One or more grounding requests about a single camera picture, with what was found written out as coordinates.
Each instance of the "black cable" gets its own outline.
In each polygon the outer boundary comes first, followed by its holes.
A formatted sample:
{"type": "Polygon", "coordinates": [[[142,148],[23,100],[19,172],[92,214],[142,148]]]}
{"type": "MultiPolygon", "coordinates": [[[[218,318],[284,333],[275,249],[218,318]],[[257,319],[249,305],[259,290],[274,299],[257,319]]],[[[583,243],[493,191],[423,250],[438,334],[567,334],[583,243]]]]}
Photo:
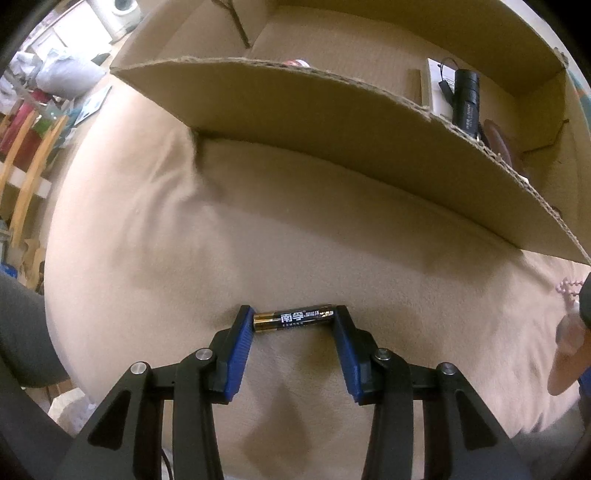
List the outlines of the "black cable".
{"type": "Polygon", "coordinates": [[[445,61],[451,60],[453,64],[456,66],[456,69],[460,68],[457,62],[451,57],[445,57],[441,62],[439,62],[439,73],[441,75],[441,80],[443,81],[443,67],[445,66],[445,61]]]}
{"type": "Polygon", "coordinates": [[[160,449],[160,454],[162,455],[162,460],[164,460],[164,464],[166,465],[166,470],[168,470],[168,480],[174,480],[173,469],[170,466],[170,460],[168,460],[168,457],[166,456],[166,453],[164,453],[163,448],[160,449]]]}

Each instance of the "white bag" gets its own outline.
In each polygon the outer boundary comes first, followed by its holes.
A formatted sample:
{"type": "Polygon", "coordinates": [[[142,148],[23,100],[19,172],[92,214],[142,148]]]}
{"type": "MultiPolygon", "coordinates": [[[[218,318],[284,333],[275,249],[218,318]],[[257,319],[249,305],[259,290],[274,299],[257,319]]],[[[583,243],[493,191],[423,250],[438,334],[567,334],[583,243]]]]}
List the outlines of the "white bag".
{"type": "Polygon", "coordinates": [[[73,100],[88,92],[105,74],[90,60],[52,48],[37,75],[37,86],[44,92],[73,100]]]}

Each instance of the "beige fabric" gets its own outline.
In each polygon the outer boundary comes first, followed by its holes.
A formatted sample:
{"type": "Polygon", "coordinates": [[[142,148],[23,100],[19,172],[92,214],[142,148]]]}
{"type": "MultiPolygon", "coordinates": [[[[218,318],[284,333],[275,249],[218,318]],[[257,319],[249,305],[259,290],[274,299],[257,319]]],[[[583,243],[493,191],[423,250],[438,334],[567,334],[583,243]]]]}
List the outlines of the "beige fabric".
{"type": "MultiPolygon", "coordinates": [[[[117,82],[63,184],[48,325],[93,401],[137,360],[207,345],[241,303],[333,302],[410,362],[456,363],[510,435],[573,404],[576,388],[545,391],[564,315],[554,285],[588,267],[327,161],[222,139],[196,148],[197,160],[184,125],[117,82]]],[[[227,474],[360,477],[371,408],[347,395],[326,329],[256,336],[240,393],[215,416],[227,474]]]]}

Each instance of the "gray fabric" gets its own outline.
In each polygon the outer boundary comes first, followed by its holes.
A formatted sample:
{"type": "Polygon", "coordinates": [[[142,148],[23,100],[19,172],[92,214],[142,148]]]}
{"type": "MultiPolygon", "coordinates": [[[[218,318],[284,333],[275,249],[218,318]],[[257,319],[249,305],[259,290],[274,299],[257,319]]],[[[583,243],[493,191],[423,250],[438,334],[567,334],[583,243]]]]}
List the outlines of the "gray fabric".
{"type": "Polygon", "coordinates": [[[0,274],[0,355],[23,387],[68,378],[51,344],[41,295],[0,274]]]}

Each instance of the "cardboard flap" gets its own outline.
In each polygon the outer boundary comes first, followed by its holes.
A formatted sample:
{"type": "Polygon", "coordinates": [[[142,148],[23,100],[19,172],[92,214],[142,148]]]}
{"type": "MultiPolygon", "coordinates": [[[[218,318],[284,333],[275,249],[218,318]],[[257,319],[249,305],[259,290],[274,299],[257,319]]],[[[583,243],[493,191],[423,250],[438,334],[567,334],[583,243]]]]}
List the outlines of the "cardboard flap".
{"type": "Polygon", "coordinates": [[[447,207],[518,248],[589,260],[515,172],[404,98],[331,73],[245,59],[184,58],[114,73],[206,134],[323,158],[447,207]]]}

